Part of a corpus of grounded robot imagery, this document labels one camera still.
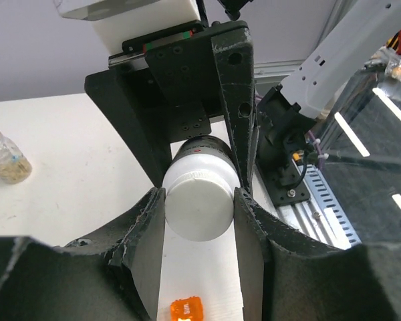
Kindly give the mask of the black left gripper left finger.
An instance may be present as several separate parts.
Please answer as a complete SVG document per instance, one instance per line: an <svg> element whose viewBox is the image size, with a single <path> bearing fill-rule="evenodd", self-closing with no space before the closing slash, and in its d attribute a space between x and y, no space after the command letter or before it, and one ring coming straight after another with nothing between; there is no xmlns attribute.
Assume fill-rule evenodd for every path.
<svg viewBox="0 0 401 321"><path fill-rule="evenodd" d="M165 190L64 247L0 236L0 320L155 320Z"/></svg>

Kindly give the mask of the orange pill organizer box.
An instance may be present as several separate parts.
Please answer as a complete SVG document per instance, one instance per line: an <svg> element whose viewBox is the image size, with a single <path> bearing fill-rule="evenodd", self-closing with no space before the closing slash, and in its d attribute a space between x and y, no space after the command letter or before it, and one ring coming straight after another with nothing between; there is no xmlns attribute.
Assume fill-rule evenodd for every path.
<svg viewBox="0 0 401 321"><path fill-rule="evenodd" d="M172 321L203 321L204 310L201 298L191 296L185 299L175 300L170 305L170 317Z"/></svg>

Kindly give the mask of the clear bottle orange pills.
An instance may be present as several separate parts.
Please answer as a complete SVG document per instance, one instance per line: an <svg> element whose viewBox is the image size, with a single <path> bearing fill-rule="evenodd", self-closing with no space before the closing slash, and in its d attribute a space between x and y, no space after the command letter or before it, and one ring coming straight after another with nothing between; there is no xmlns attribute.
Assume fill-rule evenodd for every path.
<svg viewBox="0 0 401 321"><path fill-rule="evenodd" d="M25 155L0 131L0 180L7 184L17 184L28 178L31 172L31 163Z"/></svg>

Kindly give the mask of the white cap pill bottle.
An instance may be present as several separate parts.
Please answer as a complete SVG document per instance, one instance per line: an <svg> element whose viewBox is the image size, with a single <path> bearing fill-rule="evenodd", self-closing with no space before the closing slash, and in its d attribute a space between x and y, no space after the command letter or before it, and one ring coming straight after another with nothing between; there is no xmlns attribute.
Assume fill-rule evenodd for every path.
<svg viewBox="0 0 401 321"><path fill-rule="evenodd" d="M166 222L189 241L214 240L233 220L234 191L240 186L230 147L223 140L211 135L190 138L163 178Z"/></svg>

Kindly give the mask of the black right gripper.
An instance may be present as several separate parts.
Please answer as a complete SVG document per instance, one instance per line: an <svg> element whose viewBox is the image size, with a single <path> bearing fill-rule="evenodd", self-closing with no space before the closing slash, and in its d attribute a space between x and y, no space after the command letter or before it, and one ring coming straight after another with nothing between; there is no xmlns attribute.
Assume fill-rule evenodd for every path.
<svg viewBox="0 0 401 321"><path fill-rule="evenodd" d="M171 163L169 142L207 134L219 97L240 185L252 191L258 141L253 42L244 21L194 20L123 39L84 90L155 187Z"/></svg>

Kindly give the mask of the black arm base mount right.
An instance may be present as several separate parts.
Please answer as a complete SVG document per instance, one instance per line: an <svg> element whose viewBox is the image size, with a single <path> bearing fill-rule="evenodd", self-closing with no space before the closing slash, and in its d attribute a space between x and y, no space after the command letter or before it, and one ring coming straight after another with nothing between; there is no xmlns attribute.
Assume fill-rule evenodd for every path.
<svg viewBox="0 0 401 321"><path fill-rule="evenodd" d="M308 144L301 130L286 134L277 144L269 131L259 132L256 165L268 196L275 207L294 205L310 199L303 182L307 172Z"/></svg>

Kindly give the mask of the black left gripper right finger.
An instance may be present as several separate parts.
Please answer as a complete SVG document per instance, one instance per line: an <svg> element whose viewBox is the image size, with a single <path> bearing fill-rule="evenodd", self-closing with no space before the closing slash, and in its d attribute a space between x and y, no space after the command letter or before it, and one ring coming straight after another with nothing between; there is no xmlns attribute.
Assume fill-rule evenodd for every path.
<svg viewBox="0 0 401 321"><path fill-rule="evenodd" d="M316 241L235 189L245 320L401 320L401 242Z"/></svg>

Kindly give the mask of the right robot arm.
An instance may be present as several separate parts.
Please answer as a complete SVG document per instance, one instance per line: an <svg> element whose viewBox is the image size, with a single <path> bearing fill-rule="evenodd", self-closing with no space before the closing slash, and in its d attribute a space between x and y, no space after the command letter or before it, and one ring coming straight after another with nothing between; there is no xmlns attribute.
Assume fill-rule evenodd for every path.
<svg viewBox="0 0 401 321"><path fill-rule="evenodd" d="M393 33L401 29L401 1L358 1L297 71L254 105L253 45L247 24L169 27L121 45L141 49L147 67L111 67L89 75L86 94L130 148L155 186L170 164L170 143L185 139L176 117L185 108L221 115L242 188L251 188L257 141L269 164L284 167L304 147L303 135L331 95Z"/></svg>

